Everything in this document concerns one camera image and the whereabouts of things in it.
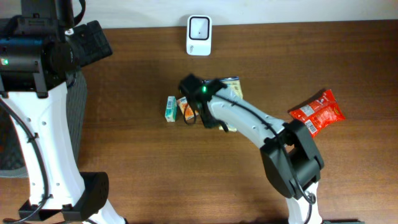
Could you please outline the red Hacks candy bag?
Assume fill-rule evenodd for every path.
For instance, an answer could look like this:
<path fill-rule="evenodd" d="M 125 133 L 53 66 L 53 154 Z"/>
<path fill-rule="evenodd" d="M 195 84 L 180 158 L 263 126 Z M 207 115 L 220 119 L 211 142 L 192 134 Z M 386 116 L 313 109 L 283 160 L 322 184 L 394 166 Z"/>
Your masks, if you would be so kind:
<path fill-rule="evenodd" d="M 309 103 L 290 110 L 289 115 L 306 125 L 313 138 L 328 125 L 346 119 L 331 89 L 323 91 Z"/>

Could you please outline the orange tissue pack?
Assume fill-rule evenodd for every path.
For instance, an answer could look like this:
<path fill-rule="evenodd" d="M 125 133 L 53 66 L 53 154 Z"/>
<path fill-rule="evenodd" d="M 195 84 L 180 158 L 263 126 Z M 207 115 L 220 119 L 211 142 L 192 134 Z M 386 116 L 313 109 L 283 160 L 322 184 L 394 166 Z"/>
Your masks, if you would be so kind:
<path fill-rule="evenodd" d="M 185 121 L 194 118 L 195 115 L 199 115 L 198 111 L 193 113 L 193 110 L 189 106 L 187 98 L 185 96 L 177 100 L 177 106 L 180 108 L 180 111 L 182 112 Z"/>

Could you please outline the teal tissue pack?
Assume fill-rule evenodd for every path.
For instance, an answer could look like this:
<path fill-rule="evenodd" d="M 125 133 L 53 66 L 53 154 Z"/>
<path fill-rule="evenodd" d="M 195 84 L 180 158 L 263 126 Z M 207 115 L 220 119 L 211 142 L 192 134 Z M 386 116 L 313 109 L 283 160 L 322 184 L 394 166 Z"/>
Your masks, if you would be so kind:
<path fill-rule="evenodd" d="M 167 98 L 167 104 L 165 109 L 165 119 L 167 122 L 175 122 L 177 117 L 177 100 L 174 96 Z"/>

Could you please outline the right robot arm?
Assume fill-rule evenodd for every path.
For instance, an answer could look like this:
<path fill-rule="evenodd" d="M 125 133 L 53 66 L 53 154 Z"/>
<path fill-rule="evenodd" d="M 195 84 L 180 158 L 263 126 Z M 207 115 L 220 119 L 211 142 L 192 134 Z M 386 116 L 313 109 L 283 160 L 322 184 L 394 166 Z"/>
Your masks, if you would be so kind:
<path fill-rule="evenodd" d="M 178 89 L 206 128 L 232 126 L 259 148 L 268 181 L 286 200 L 289 223 L 323 223 L 317 190 L 325 164 L 303 122 L 266 114 L 219 79 L 189 74 Z"/>

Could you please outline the beige snack bag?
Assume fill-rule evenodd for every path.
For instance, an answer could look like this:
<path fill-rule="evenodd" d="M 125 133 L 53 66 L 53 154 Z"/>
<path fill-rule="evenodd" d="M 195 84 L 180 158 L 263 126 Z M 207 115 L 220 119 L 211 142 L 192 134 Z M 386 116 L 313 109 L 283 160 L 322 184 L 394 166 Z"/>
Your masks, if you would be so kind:
<path fill-rule="evenodd" d="M 243 99 L 243 92 L 241 88 L 241 83 L 239 77 L 227 77 L 227 78 L 220 78 L 220 81 L 227 86 L 229 86 L 233 92 L 240 98 Z M 227 124 L 226 127 L 228 131 L 237 132 L 238 130 L 230 124 Z M 219 130 L 224 131 L 222 126 L 219 126 Z"/>

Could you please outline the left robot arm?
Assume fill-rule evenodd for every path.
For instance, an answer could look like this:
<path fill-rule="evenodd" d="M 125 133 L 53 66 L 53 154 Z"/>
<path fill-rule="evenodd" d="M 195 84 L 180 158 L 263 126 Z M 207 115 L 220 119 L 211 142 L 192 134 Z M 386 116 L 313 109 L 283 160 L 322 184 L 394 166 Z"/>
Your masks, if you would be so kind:
<path fill-rule="evenodd" d="M 21 3 L 1 31 L 1 107 L 14 124 L 30 181 L 19 223 L 61 213 L 65 223 L 125 223 L 105 172 L 77 168 L 67 121 L 70 76 L 112 54 L 98 21 L 71 1 Z"/>

